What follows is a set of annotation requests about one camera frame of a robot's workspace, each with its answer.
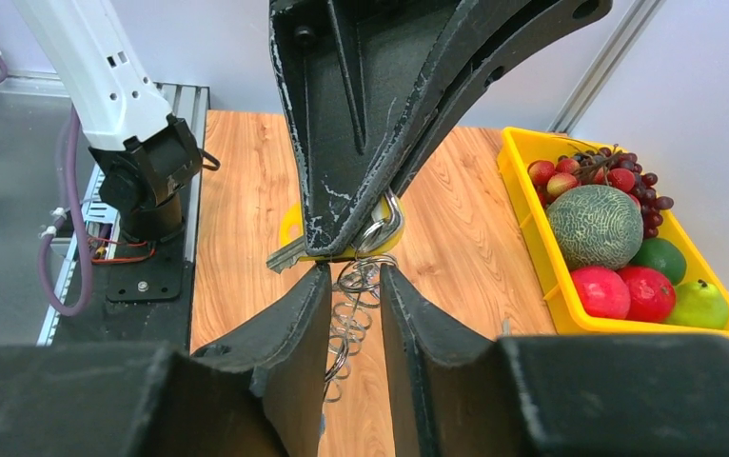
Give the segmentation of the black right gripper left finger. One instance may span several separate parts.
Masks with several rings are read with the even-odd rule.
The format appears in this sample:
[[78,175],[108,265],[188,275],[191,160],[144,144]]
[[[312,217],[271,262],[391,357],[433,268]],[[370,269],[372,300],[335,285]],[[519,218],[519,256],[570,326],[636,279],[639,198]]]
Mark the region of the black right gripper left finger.
[[0,347],[0,456],[313,456],[331,274],[187,354],[166,343]]

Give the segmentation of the key with yellow tag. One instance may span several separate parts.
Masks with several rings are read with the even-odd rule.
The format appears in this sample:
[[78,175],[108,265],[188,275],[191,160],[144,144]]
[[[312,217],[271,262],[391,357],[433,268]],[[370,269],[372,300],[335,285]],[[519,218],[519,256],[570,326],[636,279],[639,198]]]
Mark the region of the key with yellow tag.
[[329,250],[309,244],[324,234],[315,232],[312,222],[304,221],[303,205],[293,205],[283,216],[280,227],[280,247],[266,258],[266,267],[278,274],[300,262],[347,262],[387,254],[404,234],[404,210],[398,195],[387,189],[367,214],[359,214],[353,225],[346,227],[342,237]]

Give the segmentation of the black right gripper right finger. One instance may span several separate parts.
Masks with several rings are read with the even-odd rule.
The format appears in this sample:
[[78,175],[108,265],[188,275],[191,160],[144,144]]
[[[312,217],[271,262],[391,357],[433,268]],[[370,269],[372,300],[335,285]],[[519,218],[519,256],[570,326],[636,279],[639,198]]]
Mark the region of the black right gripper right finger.
[[380,274],[399,456],[729,456],[729,339],[502,336]]

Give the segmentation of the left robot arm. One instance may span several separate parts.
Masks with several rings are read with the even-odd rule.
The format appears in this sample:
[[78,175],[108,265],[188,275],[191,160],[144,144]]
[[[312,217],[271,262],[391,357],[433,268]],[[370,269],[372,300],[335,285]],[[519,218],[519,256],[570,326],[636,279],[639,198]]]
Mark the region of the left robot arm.
[[[141,240],[180,223],[196,141],[156,89],[109,1],[20,1]],[[602,19],[608,1],[272,1],[269,54],[298,171],[305,251],[338,256],[403,194],[489,86]]]

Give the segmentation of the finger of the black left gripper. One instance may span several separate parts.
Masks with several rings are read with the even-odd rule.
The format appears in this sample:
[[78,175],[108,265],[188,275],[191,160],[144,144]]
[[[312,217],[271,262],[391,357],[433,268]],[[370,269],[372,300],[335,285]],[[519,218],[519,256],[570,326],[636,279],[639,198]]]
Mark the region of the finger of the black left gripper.
[[270,54],[304,221],[329,250],[390,189],[506,1],[273,1]]
[[402,162],[390,188],[402,195],[426,160],[489,86],[525,59],[564,36],[602,19],[611,1],[547,1],[517,13],[464,65],[443,94],[437,116]]

